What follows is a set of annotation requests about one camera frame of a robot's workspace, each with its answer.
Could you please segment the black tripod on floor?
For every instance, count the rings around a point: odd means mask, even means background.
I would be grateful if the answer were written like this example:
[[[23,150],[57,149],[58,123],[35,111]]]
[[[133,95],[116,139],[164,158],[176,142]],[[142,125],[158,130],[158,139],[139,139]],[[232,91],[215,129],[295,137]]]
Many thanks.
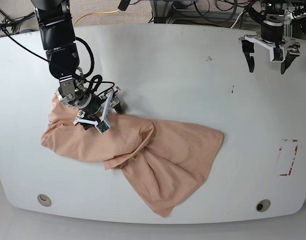
[[[2,17],[2,20],[0,21],[0,38],[4,36],[3,30],[6,31],[8,35],[18,35],[34,31],[33,29],[21,30],[21,27],[25,22],[36,16],[34,11],[24,16],[11,18],[0,8],[0,15]]]

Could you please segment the aluminium frame stand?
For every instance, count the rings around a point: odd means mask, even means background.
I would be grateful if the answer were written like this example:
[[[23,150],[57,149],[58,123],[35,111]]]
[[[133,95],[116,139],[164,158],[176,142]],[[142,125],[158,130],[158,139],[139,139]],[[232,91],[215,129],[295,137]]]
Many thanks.
[[[168,24],[171,19],[170,10],[173,0],[150,0],[154,24]]]

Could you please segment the red tape rectangle marking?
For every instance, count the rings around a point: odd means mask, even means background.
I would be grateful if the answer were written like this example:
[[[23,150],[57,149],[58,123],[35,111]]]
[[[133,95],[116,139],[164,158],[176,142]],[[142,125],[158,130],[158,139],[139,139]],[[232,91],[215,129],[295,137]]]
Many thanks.
[[[290,176],[296,159],[299,141],[283,139],[277,155],[276,171],[278,176]]]

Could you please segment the peach T-shirt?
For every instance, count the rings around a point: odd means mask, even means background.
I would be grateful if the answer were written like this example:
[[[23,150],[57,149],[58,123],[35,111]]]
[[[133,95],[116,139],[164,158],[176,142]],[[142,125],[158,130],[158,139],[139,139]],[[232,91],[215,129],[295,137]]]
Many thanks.
[[[205,183],[224,140],[221,131],[203,125],[116,113],[107,116],[111,128],[99,133],[74,125],[76,115],[54,95],[41,145],[62,157],[121,170],[163,218]]]

